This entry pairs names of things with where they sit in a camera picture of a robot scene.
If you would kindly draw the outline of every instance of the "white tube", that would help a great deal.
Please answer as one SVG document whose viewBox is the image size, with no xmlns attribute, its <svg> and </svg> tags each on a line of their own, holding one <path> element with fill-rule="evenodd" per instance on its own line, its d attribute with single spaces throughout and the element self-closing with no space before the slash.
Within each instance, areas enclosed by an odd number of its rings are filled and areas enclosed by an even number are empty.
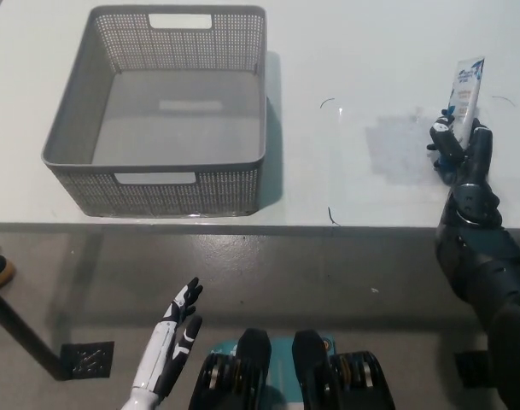
<svg viewBox="0 0 520 410">
<path fill-rule="evenodd" d="M 482 82 L 483 61 L 483 57 L 459 61 L 447 105 L 447 113 L 455 117 L 453 134 L 463 148 L 468 144 L 475 117 Z"/>
</svg>

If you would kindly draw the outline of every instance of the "robotic hand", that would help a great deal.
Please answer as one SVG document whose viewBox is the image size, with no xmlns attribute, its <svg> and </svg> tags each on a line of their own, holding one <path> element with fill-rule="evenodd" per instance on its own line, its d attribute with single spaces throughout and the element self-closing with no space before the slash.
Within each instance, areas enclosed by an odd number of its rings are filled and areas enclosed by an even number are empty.
<svg viewBox="0 0 520 410">
<path fill-rule="evenodd" d="M 122 410 L 154 409 L 170 394 L 188 359 L 201 328 L 202 318 L 194 316 L 175 345 L 176 331 L 195 312 L 193 304 L 201 292 L 199 279 L 194 278 L 176 295 L 157 323 L 140 360 L 131 397 Z"/>
<path fill-rule="evenodd" d="M 436 257 L 455 294 L 474 308 L 488 334 L 500 398 L 510 410 L 520 410 L 520 248 L 502 226 L 500 200 L 487 180 L 493 133 L 475 119 L 462 149 L 453 121 L 442 111 L 427 147 L 440 151 L 457 171 L 436 233 Z"/>
</svg>

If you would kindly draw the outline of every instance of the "floor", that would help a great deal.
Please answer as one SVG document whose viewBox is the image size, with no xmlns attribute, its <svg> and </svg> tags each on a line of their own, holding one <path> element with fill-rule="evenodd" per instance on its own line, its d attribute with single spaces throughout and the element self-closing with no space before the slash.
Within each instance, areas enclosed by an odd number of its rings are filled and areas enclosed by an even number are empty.
<svg viewBox="0 0 520 410">
<path fill-rule="evenodd" d="M 203 327 L 161 408 L 187 408 L 210 347 L 248 326 L 316 328 L 339 352 L 371 350 L 399 409 L 503 408 L 459 382 L 453 354 L 485 341 L 427 237 L 0 233 L 0 246 L 19 270 L 3 295 L 55 351 L 115 341 L 109 379 L 57 383 L 0 328 L 3 409 L 120 408 L 156 320 L 193 276 Z"/>
</svg>

